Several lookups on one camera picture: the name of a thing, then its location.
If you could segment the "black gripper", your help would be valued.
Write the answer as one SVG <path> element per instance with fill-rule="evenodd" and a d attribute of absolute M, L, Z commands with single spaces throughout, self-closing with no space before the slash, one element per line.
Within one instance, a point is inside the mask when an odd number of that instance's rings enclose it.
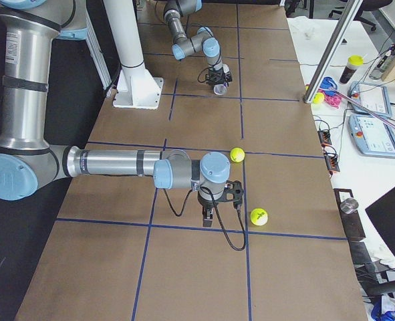
<path fill-rule="evenodd" d="M 224 84 L 225 83 L 225 72 L 224 68 L 219 69 L 209 68 L 206 75 L 207 84 Z"/>
<path fill-rule="evenodd" d="M 203 207 L 203 227 L 212 227 L 213 207 L 219 204 L 219 199 L 222 195 L 223 188 L 212 190 L 208 187 L 200 187 L 198 201 Z"/>

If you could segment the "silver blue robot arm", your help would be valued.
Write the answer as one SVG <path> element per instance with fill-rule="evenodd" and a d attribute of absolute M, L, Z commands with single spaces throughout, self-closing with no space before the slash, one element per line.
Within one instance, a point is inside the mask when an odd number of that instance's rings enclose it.
<path fill-rule="evenodd" d="M 146 69 L 132 1 L 103 1 L 120 58 L 120 79 L 114 106 L 158 108 L 164 80 Z M 205 82 L 214 93 L 227 91 L 231 74 L 212 31 L 200 27 L 188 38 L 181 18 L 197 12 L 202 1 L 168 1 L 163 11 L 173 37 L 172 52 L 182 60 L 202 51 L 209 74 Z M 0 199 L 28 197 L 52 181 L 80 175 L 153 177 L 163 189 L 172 212 L 181 216 L 188 196 L 198 192 L 203 226 L 210 227 L 213 209 L 233 201 L 228 181 L 230 162 L 219 152 L 192 160 L 179 150 L 85 150 L 49 145 L 44 139 L 45 108 L 49 90 L 51 45 L 55 38 L 83 40 L 90 27 L 86 1 L 0 1 L 0 18 L 7 28 L 3 112 L 0 134 Z M 168 189 L 189 189 L 180 213 L 175 212 Z"/>
<path fill-rule="evenodd" d="M 177 60 L 182 60 L 192 54 L 202 51 L 207 58 L 208 74 L 204 82 L 212 87 L 218 85 L 227 87 L 231 74 L 227 65 L 222 61 L 221 47 L 208 27 L 200 27 L 193 37 L 188 37 L 181 19 L 201 9 L 201 1 L 168 1 L 164 6 L 164 23 L 172 35 L 172 52 Z"/>

